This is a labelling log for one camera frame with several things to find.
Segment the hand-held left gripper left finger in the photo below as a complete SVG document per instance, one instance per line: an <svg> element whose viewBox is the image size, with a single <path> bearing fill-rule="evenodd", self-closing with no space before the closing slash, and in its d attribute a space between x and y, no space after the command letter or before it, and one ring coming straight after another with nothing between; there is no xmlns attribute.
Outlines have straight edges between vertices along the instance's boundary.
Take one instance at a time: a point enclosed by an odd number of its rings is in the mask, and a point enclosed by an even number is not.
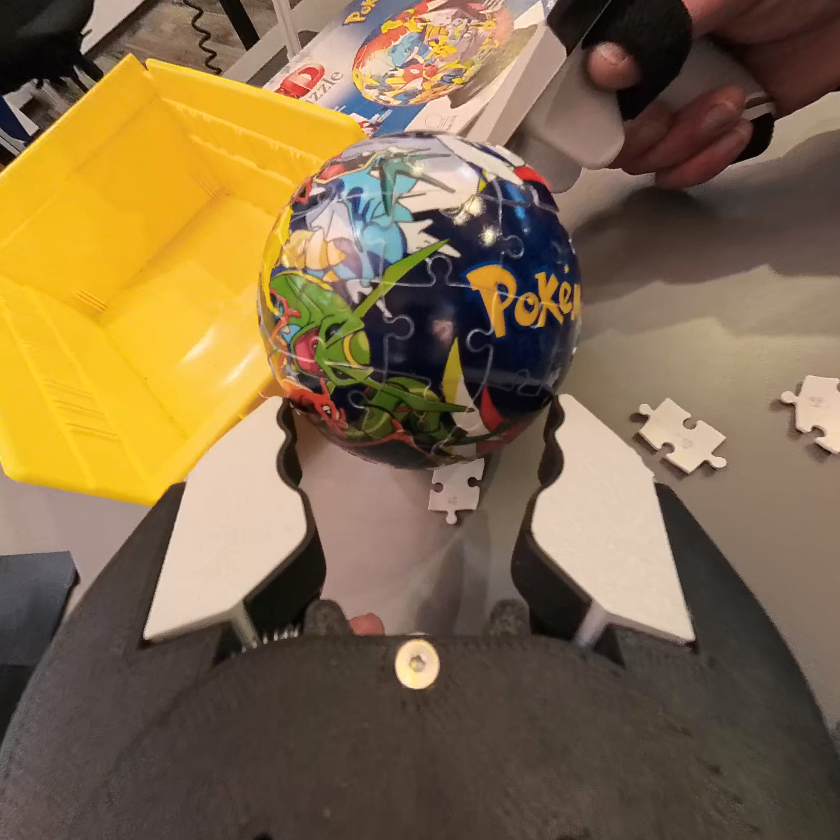
<svg viewBox="0 0 840 840"><path fill-rule="evenodd" d="M216 625L234 646L298 635L326 580L312 507L300 488L288 400L273 396L221 437L187 477L143 639Z"/></svg>

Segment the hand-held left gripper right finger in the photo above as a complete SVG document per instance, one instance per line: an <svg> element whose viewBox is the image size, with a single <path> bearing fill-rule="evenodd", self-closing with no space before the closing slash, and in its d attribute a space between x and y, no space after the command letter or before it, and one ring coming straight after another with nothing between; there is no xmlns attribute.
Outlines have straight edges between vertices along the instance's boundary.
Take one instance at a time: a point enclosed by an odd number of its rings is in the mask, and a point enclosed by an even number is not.
<svg viewBox="0 0 840 840"><path fill-rule="evenodd" d="M653 473L571 395L549 411L511 578L539 629L580 648L613 627L696 640Z"/></svg>

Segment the white-backed puzzle piece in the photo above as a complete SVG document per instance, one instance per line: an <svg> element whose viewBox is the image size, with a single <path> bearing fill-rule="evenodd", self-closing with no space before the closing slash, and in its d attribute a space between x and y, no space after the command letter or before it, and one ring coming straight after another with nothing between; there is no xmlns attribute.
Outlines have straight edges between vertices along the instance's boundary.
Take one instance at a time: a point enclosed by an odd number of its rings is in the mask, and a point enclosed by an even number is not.
<svg viewBox="0 0 840 840"><path fill-rule="evenodd" d="M487 460L476 458L464 463L435 469L427 509L444 516L447 525L459 523L461 513L476 511Z"/></svg>
<svg viewBox="0 0 840 840"><path fill-rule="evenodd" d="M670 447L665 460L683 475L690 476L704 466L713 470L727 467L727 459L717 454L725 435L703 421L689 425L691 414L674 400L666 397L656 406L643 403L633 415L644 420L637 435L657 452Z"/></svg>
<svg viewBox="0 0 840 840"><path fill-rule="evenodd" d="M797 392L780 394L783 404L793 406L794 425L798 432L821 434L815 445L832 455L839 454L839 379L809 374Z"/></svg>

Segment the colourful puzzle ball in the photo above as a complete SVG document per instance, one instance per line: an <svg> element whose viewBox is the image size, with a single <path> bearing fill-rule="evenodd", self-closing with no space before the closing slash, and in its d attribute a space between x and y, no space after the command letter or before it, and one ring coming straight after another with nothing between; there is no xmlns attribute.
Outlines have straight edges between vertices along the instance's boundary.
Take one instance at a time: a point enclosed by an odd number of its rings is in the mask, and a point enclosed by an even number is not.
<svg viewBox="0 0 840 840"><path fill-rule="evenodd" d="M332 444L437 469L488 456L560 390L579 261L549 181L451 133L347 146L266 243L259 329L280 393Z"/></svg>

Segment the printed puzzle box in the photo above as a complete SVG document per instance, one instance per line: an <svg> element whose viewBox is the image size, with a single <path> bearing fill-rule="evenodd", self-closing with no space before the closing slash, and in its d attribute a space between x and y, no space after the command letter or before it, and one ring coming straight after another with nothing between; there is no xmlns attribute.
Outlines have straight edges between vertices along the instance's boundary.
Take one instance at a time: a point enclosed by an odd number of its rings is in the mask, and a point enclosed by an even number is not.
<svg viewBox="0 0 840 840"><path fill-rule="evenodd" d="M341 112L368 138L466 133L553 1L357 1L264 89Z"/></svg>

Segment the person's right hand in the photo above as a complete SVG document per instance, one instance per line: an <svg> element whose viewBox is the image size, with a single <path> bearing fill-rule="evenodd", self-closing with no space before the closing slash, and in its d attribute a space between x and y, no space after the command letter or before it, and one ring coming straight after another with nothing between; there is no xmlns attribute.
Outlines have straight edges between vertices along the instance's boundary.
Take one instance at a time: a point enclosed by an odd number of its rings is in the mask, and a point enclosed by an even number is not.
<svg viewBox="0 0 840 840"><path fill-rule="evenodd" d="M685 2L695 35L722 42L789 116L838 90L838 1ZM753 126L746 96L720 87L672 112L659 101L625 127L611 167L651 174L666 190L685 190L719 175L748 146Z"/></svg>

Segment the dark flat object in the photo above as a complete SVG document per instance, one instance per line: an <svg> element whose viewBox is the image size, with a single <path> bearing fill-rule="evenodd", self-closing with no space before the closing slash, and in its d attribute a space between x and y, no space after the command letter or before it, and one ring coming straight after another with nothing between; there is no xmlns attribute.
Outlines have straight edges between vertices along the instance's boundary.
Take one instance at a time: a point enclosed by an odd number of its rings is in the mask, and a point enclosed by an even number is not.
<svg viewBox="0 0 840 840"><path fill-rule="evenodd" d="M77 582L77 567L67 551L1 557L2 737Z"/></svg>

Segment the yellow plastic bin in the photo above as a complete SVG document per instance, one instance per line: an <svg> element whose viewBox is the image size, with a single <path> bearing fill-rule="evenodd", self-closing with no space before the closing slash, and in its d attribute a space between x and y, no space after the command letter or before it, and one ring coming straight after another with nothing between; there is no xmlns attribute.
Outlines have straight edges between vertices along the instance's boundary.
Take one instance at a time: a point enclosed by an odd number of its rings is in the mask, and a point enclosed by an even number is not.
<svg viewBox="0 0 840 840"><path fill-rule="evenodd" d="M127 56L2 172L1 459L153 505L263 400L266 241L359 124Z"/></svg>

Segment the black metal leg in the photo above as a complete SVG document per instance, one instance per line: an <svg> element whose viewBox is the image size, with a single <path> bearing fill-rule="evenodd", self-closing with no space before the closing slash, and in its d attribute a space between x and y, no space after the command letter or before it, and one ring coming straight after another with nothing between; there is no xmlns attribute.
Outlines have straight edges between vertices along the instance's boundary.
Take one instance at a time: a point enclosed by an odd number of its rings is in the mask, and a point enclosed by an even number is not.
<svg viewBox="0 0 840 840"><path fill-rule="evenodd" d="M224 14L245 50L254 48L259 42L259 34L245 8L244 2L237 0L221 0L217 2L223 9Z"/></svg>

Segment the black office chair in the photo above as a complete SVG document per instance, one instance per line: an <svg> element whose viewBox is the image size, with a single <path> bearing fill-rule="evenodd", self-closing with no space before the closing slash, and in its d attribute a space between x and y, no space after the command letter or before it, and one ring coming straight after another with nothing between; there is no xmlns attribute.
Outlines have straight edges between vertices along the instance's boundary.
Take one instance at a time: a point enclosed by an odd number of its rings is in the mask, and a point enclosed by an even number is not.
<svg viewBox="0 0 840 840"><path fill-rule="evenodd" d="M2 1L2 96L29 82L70 79L81 86L79 70L94 82L102 79L103 71L81 51L92 12L92 1Z"/></svg>

